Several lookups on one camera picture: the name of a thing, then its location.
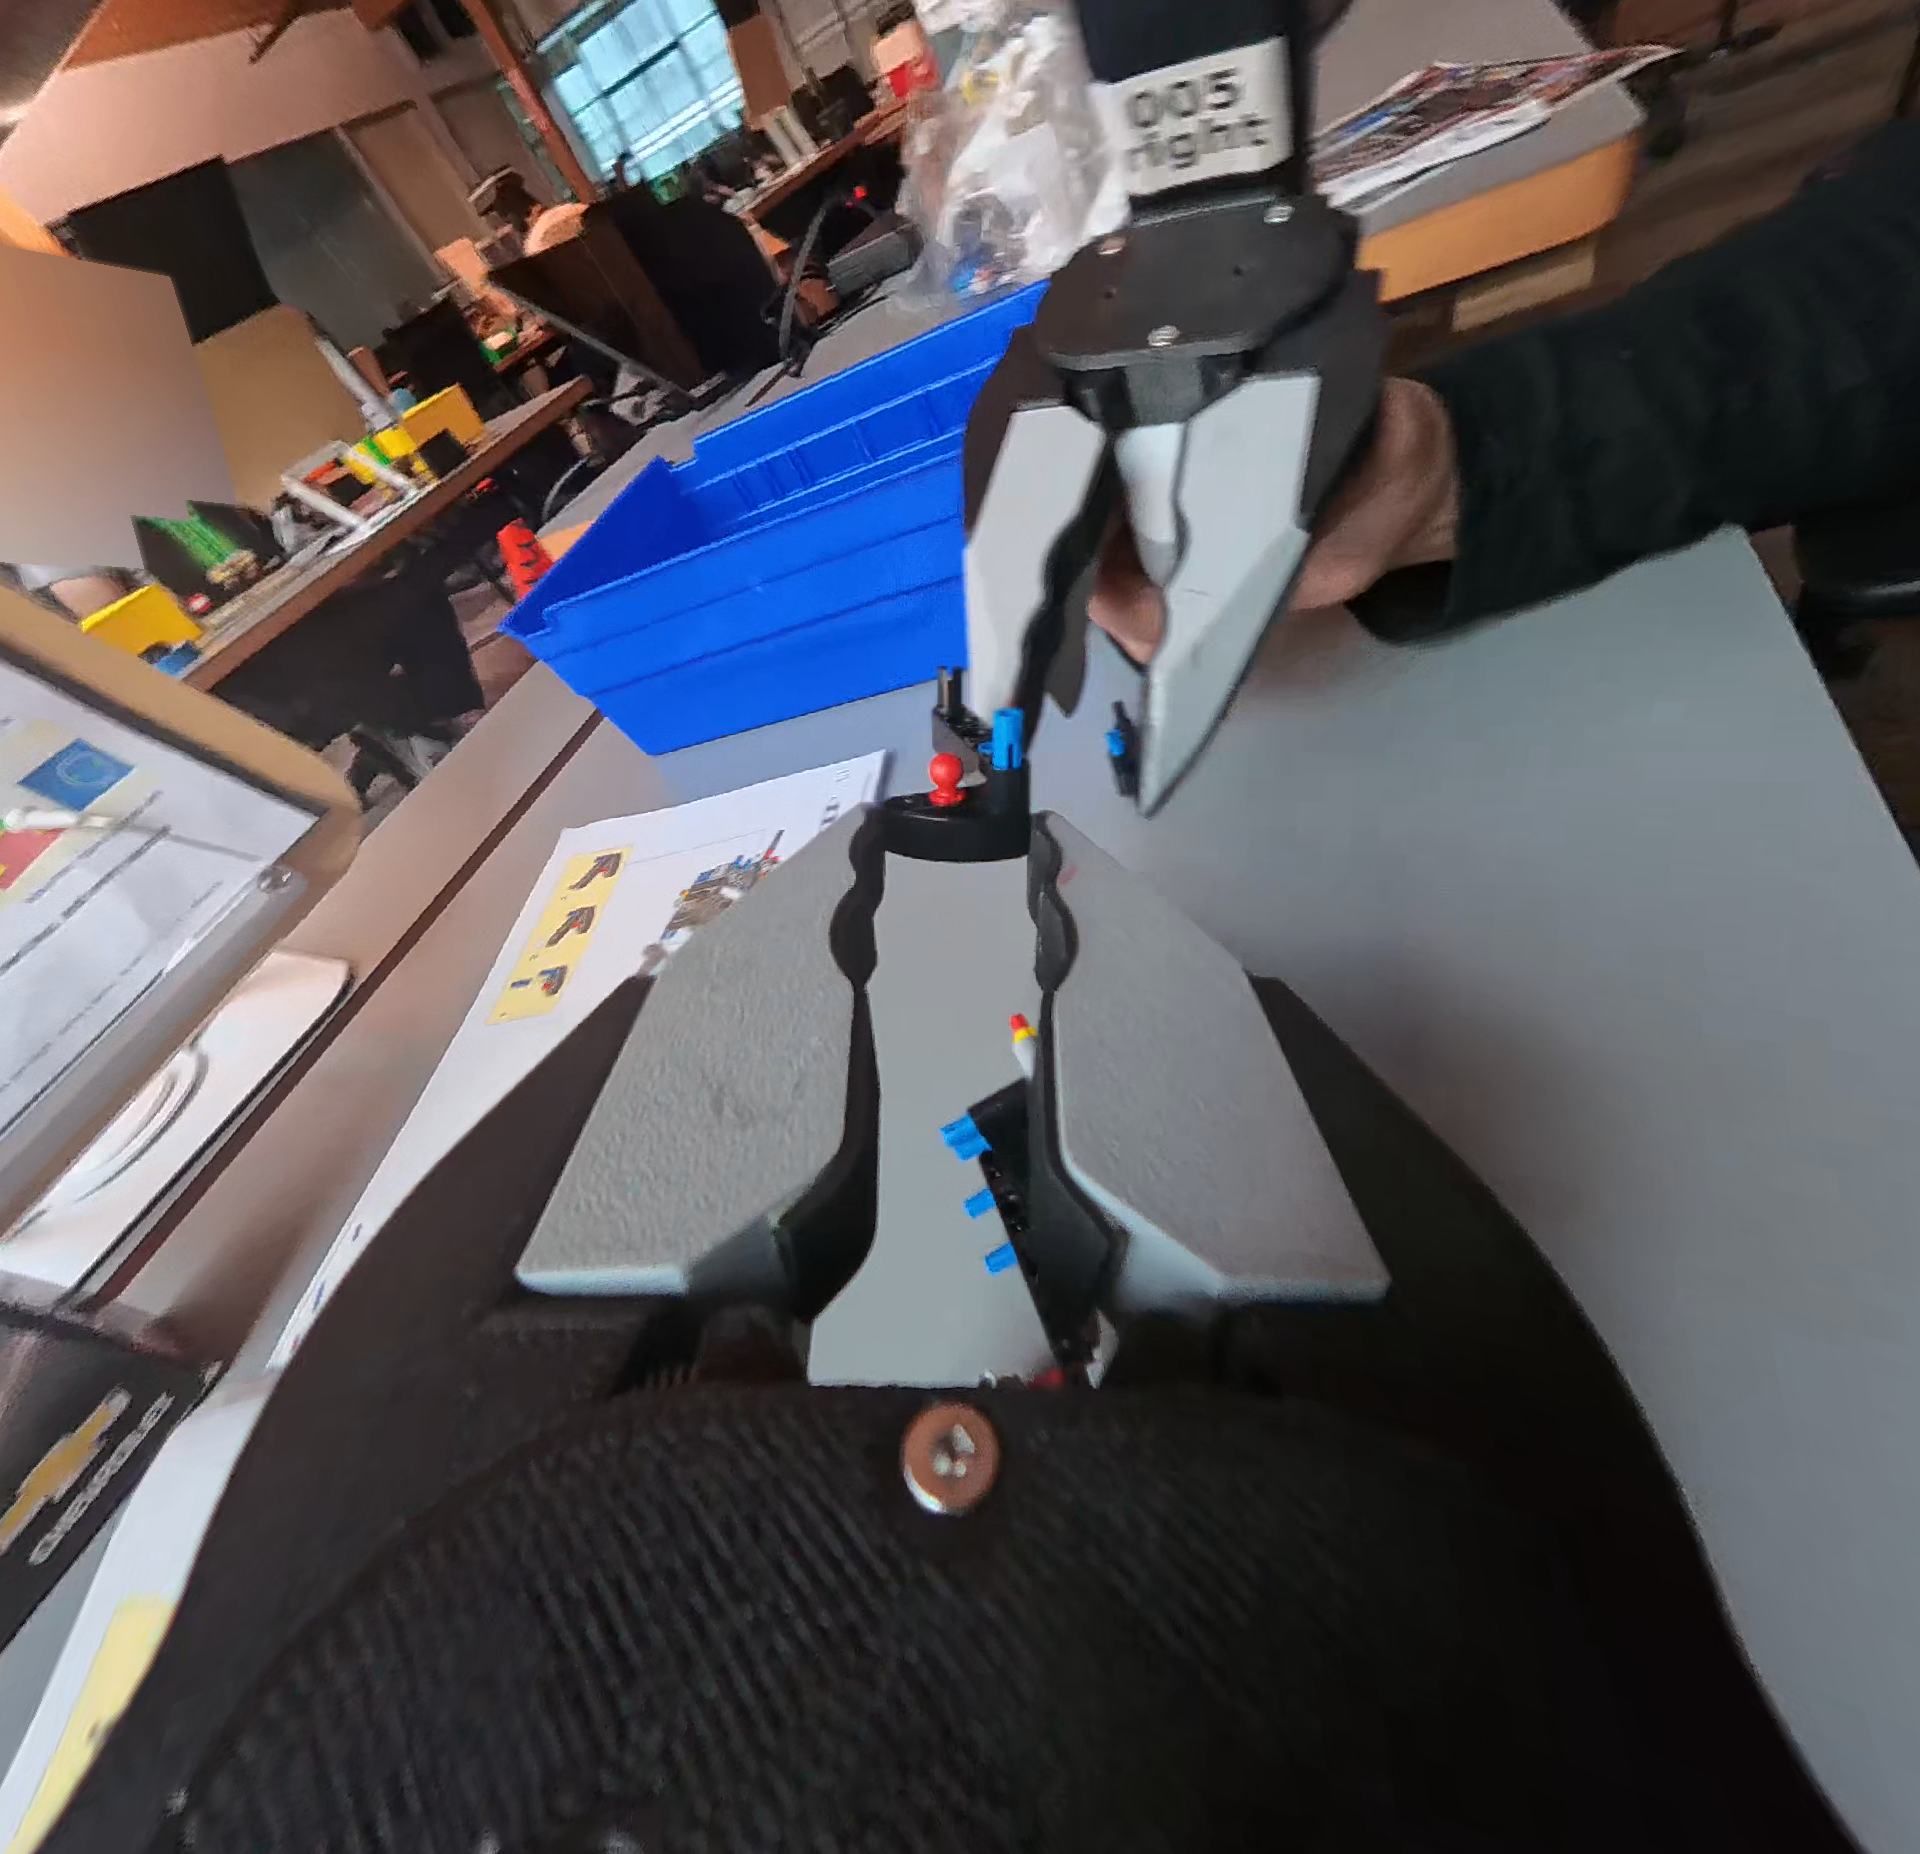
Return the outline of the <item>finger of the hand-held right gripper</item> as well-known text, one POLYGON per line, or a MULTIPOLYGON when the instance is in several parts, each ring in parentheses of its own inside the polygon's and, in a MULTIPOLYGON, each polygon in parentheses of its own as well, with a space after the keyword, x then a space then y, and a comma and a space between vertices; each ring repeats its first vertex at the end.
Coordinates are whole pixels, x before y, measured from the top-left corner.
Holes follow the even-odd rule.
POLYGON ((1245 381, 1133 436, 1133 542, 1164 604, 1140 685, 1144 815, 1202 756, 1302 565, 1317 402, 1317 381, 1245 381))
POLYGON ((982 719, 1078 708, 1117 490, 1113 445, 1097 424, 1070 406, 1014 415, 964 552, 967 700, 982 719))

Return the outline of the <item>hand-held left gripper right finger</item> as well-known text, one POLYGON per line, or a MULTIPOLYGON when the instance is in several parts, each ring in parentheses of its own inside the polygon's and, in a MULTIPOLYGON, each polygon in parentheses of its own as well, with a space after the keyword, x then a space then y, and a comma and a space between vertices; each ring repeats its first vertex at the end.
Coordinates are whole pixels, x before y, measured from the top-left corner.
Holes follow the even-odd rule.
POLYGON ((1058 812, 1027 898, 1028 1234, 1068 1318, 1369 1309, 1390 1276, 1240 961, 1058 812))

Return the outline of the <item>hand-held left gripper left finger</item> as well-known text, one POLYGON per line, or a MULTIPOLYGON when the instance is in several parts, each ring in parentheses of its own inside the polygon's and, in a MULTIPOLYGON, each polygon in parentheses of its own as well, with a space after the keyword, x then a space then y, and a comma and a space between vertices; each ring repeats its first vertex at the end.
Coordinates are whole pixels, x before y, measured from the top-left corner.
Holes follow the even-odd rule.
POLYGON ((813 1323, 851 1282, 876 1237, 882 867, 879 812, 850 810, 664 962, 523 1289, 813 1323))

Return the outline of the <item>lego chassis assembly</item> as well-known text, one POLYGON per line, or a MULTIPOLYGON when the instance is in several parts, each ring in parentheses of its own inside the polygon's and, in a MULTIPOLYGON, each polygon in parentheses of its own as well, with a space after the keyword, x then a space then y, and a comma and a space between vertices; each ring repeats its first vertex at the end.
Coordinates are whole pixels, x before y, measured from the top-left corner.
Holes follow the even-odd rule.
POLYGON ((1043 1041, 1025 1011, 1009 1017, 1016 1077, 974 1100, 941 1129, 947 1152, 980 1174, 964 1211, 985 1244, 989 1280, 1022 1289, 1043 1335, 1047 1362, 1025 1386, 1099 1386, 1114 1329, 1106 1293, 1117 1266, 1114 1229, 1068 1183, 1052 1148, 1043 1041))

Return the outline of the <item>person's right forearm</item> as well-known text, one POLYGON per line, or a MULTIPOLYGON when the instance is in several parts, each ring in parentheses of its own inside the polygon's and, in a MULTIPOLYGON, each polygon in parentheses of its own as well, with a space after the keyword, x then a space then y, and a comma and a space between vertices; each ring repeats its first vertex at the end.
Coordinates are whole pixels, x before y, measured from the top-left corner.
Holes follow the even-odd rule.
POLYGON ((1349 612, 1436 640, 1724 527, 1915 504, 1917 122, 1632 288, 1420 371, 1453 445, 1453 542, 1349 612))

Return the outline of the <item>lego instruction booklet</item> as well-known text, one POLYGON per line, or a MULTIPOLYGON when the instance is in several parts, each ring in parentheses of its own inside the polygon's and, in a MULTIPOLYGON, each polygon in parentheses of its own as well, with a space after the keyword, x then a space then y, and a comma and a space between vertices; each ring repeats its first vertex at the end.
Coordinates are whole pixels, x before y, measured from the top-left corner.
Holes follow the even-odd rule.
POLYGON ((221 1177, 252 1216, 198 1207, 160 1266, 195 1268, 244 1320, 239 1361, 4 1654, 4 1850, 38 1850, 150 1671, 239 1457, 285 1367, 431 1168, 625 980, 847 810, 882 756, 666 810, 530 818, 407 955, 344 1037, 221 1177))

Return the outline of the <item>lego set box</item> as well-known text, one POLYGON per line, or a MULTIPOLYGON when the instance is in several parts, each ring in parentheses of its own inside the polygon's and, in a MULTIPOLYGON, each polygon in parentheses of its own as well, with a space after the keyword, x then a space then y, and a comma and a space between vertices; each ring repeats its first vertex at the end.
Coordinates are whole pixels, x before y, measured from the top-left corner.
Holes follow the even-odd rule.
POLYGON ((107 1525, 226 1367, 122 1308, 3 1282, 3 1642, 107 1525))

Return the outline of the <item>person's right hand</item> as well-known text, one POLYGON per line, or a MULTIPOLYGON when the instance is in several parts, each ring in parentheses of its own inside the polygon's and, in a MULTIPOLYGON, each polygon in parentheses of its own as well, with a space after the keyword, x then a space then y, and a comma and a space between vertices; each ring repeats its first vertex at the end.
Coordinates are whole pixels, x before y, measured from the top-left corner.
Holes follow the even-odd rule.
MULTIPOLYGON (((1289 609, 1346 607, 1390 573, 1451 563, 1456 519, 1451 415, 1432 387, 1388 377, 1371 448, 1323 513, 1289 609)), ((1088 621, 1144 667, 1164 640, 1164 619, 1164 591, 1138 562, 1129 523, 1120 522, 1102 552, 1088 621)))

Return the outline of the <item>clear plastic bag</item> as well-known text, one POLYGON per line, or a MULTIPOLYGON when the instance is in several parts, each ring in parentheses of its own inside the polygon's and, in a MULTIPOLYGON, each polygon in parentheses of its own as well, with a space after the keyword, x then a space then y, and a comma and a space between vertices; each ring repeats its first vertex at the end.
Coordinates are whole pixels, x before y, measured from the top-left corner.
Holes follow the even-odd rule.
POLYGON ((1043 282, 1127 225, 1070 0, 955 0, 933 50, 941 81, 908 105, 896 204, 920 242, 919 295, 1043 282))

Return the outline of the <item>blue storage bin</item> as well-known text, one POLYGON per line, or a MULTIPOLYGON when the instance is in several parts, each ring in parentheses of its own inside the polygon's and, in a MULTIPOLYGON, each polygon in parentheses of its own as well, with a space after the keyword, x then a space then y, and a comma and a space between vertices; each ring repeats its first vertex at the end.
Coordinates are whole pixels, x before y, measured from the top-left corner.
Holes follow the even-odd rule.
POLYGON ((964 667, 964 436, 1042 299, 992 299, 648 459, 506 633, 654 757, 964 667))

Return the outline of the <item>colourful printed leaflet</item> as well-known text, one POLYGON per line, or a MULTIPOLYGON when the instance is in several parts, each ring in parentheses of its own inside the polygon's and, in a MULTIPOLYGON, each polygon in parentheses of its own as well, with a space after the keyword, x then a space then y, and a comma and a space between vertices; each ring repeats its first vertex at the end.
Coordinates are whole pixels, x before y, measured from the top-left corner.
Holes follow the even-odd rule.
POLYGON ((1521 139, 1592 90, 1667 66, 1680 54, 1643 43, 1533 62, 1428 65, 1317 133, 1314 185, 1334 207, 1356 211, 1373 194, 1521 139))

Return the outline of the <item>paned window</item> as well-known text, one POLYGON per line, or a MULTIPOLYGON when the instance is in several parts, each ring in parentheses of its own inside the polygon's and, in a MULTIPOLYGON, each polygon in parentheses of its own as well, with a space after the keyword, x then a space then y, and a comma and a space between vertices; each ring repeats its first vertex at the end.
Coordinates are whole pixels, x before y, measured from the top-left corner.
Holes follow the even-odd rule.
POLYGON ((745 122, 715 0, 588 0, 535 61, 603 184, 668 177, 745 122))

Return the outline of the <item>yellow box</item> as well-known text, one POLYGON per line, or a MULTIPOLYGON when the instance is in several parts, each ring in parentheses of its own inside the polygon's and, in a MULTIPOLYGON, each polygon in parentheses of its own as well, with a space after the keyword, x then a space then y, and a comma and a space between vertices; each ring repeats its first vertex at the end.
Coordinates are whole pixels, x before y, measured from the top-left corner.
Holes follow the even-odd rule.
POLYGON ((419 479, 453 470, 488 439, 488 424, 461 384, 450 384, 423 402, 402 408, 391 426, 368 431, 350 446, 349 473, 363 483, 377 481, 375 469, 419 479))
POLYGON ((131 595, 81 619, 83 636, 146 660, 153 654, 197 649, 201 625, 166 588, 139 585, 131 595))

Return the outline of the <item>sign holder with printed sheet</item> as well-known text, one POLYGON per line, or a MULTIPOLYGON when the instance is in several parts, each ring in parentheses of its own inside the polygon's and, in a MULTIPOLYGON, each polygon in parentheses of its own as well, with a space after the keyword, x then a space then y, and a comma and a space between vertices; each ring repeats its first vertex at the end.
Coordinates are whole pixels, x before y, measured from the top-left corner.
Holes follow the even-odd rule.
POLYGON ((3 621, 3 1268, 83 1301, 344 998, 283 948, 363 808, 308 751, 49 609, 3 621))

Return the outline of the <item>black office chair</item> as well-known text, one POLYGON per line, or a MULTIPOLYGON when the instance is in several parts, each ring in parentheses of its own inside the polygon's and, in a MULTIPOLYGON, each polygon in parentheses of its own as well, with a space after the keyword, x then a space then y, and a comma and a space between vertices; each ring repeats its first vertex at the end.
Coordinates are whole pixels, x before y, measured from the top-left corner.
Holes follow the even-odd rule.
POLYGON ((1825 683, 1858 678, 1883 622, 1917 616, 1917 523, 1830 519, 1793 532, 1793 627, 1825 683))

